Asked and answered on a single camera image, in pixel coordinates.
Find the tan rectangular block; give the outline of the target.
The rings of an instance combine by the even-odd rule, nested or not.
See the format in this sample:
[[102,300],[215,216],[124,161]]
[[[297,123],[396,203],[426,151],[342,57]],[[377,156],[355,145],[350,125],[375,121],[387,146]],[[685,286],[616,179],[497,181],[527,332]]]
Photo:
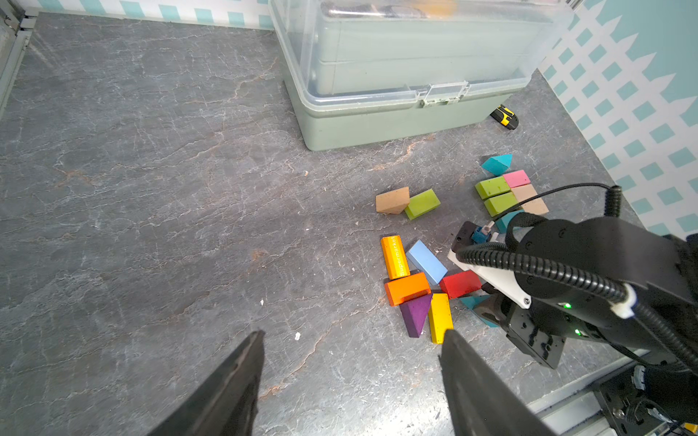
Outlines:
[[546,215],[549,213],[549,208],[542,198],[532,200],[531,202],[522,205],[522,209],[529,214]]

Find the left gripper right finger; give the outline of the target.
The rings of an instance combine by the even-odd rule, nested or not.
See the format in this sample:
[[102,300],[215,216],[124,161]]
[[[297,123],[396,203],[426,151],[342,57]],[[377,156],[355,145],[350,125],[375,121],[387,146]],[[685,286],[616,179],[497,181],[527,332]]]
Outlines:
[[455,330],[445,332],[439,361],[456,435],[554,433]]

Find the teal triangle block top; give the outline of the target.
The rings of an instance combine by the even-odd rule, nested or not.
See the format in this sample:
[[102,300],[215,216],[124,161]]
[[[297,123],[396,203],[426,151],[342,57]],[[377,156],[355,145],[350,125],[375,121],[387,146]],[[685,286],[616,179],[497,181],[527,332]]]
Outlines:
[[503,154],[502,156],[491,156],[482,163],[482,168],[494,176],[502,176],[512,165],[512,154]]

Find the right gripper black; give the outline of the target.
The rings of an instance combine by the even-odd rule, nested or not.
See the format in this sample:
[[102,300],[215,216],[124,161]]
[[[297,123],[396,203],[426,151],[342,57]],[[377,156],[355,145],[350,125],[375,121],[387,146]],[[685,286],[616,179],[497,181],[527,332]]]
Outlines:
[[542,330],[529,310],[520,308],[503,294],[498,294],[490,295],[485,301],[478,303],[474,312],[484,321],[502,328],[506,338],[519,351],[544,367],[551,370],[557,368],[565,339]]

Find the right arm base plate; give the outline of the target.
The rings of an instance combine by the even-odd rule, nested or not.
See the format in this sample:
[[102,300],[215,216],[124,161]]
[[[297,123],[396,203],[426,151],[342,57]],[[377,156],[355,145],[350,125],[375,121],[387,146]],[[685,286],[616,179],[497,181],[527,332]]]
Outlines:
[[664,426],[677,430],[697,423],[697,376],[643,365],[596,381],[593,393],[618,435],[649,435]]

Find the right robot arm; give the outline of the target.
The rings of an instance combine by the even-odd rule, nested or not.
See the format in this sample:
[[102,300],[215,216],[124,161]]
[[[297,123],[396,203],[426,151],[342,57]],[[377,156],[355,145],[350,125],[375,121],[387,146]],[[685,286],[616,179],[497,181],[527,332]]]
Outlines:
[[661,352],[667,370],[697,370],[697,237],[653,234],[621,218],[622,190],[580,223],[514,205],[496,225],[467,222],[449,257],[484,281],[485,321],[538,363],[555,368],[572,338],[605,343],[629,358]]

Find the pink block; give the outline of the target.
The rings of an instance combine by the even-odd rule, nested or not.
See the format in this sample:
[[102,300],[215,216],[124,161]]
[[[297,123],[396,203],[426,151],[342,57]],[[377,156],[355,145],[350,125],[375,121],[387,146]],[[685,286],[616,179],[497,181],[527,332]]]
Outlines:
[[507,185],[511,188],[517,188],[525,185],[530,185],[531,180],[524,170],[518,170],[503,175]]

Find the teal triangle block bottom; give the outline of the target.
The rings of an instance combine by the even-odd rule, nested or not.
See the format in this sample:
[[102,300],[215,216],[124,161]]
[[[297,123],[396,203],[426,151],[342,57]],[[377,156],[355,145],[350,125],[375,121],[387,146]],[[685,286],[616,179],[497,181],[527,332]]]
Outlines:
[[476,308],[477,305],[479,305],[480,303],[486,302],[489,298],[490,298],[489,295],[464,296],[464,297],[460,297],[460,298],[459,298],[459,301],[460,301],[468,310],[470,310],[473,314],[475,314],[475,315],[477,316],[477,318],[478,318],[481,322],[483,322],[485,325],[487,325],[487,326],[490,327],[490,328],[498,328],[498,327],[499,327],[498,324],[493,323],[493,322],[491,322],[491,321],[489,321],[489,320],[483,318],[482,316],[480,316],[479,314],[477,314],[476,311],[474,310],[474,308]]

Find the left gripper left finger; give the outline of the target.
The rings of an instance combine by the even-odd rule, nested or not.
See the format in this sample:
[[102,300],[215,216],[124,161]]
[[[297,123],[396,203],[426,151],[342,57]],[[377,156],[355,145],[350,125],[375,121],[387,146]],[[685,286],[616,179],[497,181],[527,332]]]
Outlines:
[[265,361],[265,333],[251,332],[152,435],[250,435]]

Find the teal rectangular block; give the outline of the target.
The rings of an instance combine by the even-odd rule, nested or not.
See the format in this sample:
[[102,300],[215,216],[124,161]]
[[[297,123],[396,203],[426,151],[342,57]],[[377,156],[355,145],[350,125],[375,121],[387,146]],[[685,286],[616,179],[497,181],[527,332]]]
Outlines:
[[521,214],[522,210],[516,210],[514,212],[510,212],[508,214],[503,215],[502,217],[499,217],[494,221],[496,224],[496,227],[498,229],[498,232],[500,234],[505,234],[507,232],[507,228],[510,225],[511,221],[514,219],[515,216],[518,214]]

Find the teal triangle block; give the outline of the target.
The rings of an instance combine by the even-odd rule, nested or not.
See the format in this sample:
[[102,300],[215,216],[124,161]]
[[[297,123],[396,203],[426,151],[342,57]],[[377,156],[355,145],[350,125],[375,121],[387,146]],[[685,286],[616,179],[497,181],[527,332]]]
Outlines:
[[502,156],[491,156],[482,163],[482,168],[494,176],[502,176],[512,165],[512,154],[503,154]]
[[480,303],[486,302],[489,298],[490,298],[489,295],[464,296],[464,297],[460,297],[460,298],[459,298],[459,301],[460,301],[468,310],[470,310],[473,314],[475,314],[475,315],[477,316],[477,318],[478,318],[481,322],[483,322],[485,325],[487,325],[487,326],[490,327],[490,328],[498,328],[498,327],[499,327],[498,324],[493,323],[493,322],[491,322],[491,321],[489,321],[489,320],[483,318],[482,316],[480,316],[479,314],[477,314],[476,311],[474,310],[474,308],[476,308],[477,305],[479,305]]

